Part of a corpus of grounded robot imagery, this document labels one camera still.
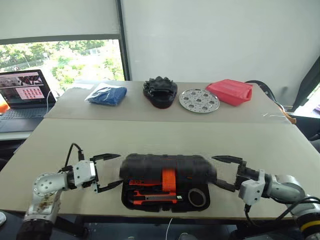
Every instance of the metal plate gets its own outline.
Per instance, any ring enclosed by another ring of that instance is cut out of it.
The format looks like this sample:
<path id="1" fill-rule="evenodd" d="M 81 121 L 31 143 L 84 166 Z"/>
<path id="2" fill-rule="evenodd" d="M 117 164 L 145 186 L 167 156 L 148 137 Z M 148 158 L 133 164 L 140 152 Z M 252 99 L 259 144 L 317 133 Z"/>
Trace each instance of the metal plate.
<path id="1" fill-rule="evenodd" d="M 194 113 L 211 113 L 220 106 L 218 97 L 203 89 L 189 89 L 179 96 L 180 104 Z"/>

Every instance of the red plastic box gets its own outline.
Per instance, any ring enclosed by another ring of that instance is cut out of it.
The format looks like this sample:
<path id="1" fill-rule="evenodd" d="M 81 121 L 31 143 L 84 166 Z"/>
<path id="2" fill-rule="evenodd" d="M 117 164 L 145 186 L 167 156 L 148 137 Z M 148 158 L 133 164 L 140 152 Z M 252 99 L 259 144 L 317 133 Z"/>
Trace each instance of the red plastic box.
<path id="1" fill-rule="evenodd" d="M 205 89 L 215 94 L 220 101 L 238 106 L 250 101 L 252 96 L 252 85 L 241 81 L 225 79 L 209 84 Z"/>

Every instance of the wall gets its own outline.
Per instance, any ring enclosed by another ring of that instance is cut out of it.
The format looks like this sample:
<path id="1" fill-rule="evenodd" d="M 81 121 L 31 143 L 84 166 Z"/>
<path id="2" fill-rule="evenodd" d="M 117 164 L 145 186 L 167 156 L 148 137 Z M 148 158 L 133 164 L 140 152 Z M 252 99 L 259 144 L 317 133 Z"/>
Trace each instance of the wall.
<path id="1" fill-rule="evenodd" d="M 131 79 L 260 80 L 292 105 L 320 54 L 319 0 L 122 0 Z"/>
<path id="2" fill-rule="evenodd" d="M 115 0 L 2 0 L 0 39 L 118 34 Z"/>

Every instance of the orange strap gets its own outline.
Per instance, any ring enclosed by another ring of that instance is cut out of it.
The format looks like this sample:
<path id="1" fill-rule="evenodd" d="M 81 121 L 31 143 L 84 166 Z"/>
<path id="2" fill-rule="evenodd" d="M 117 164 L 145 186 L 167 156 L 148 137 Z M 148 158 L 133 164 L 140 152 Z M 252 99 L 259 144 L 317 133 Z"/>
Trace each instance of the orange strap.
<path id="1" fill-rule="evenodd" d="M 162 191 L 176 192 L 176 170 L 172 168 L 162 170 Z"/>

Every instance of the window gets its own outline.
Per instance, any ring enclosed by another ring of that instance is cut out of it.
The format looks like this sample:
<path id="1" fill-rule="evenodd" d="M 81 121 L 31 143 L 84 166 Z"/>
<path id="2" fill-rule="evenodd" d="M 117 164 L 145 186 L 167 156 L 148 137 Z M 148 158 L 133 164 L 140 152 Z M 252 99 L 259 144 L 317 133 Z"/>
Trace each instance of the window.
<path id="1" fill-rule="evenodd" d="M 60 94 L 77 80 L 125 80 L 118 39 L 0 45 L 0 73 L 34 69 Z"/>

